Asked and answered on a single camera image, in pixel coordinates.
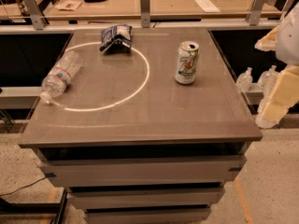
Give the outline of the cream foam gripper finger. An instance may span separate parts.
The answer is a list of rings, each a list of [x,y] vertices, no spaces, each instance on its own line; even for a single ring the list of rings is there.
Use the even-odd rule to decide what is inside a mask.
[[[259,39],[254,48],[261,50],[261,51],[275,51],[276,50],[276,43],[277,43],[277,35],[278,35],[278,28],[276,26],[273,28],[267,35],[263,38]]]
[[[262,99],[255,119],[263,129],[279,124],[289,109],[299,102],[299,66],[288,64],[270,82],[270,92]]]

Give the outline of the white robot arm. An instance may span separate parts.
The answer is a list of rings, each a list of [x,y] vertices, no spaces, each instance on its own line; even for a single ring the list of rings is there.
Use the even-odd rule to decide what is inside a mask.
[[[289,109],[299,102],[299,3],[283,21],[259,39],[255,48],[273,50],[287,66],[268,78],[258,108],[256,124],[269,129],[279,124]]]

